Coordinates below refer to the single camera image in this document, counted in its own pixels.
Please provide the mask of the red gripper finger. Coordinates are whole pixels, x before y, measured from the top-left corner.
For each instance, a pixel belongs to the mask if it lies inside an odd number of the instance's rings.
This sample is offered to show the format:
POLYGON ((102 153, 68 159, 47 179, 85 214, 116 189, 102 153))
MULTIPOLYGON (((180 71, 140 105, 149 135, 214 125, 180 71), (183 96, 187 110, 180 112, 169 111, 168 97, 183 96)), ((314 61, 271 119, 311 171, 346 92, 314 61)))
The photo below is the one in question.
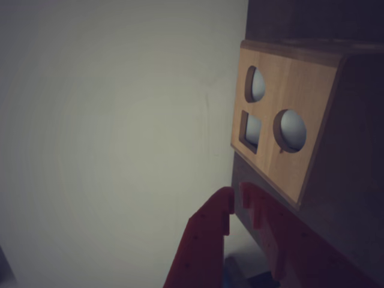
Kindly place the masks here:
POLYGON ((282 287, 378 287, 297 216, 260 187, 239 185, 272 277, 282 287))
POLYGON ((234 189, 216 191, 188 220, 164 287, 221 287, 234 189))

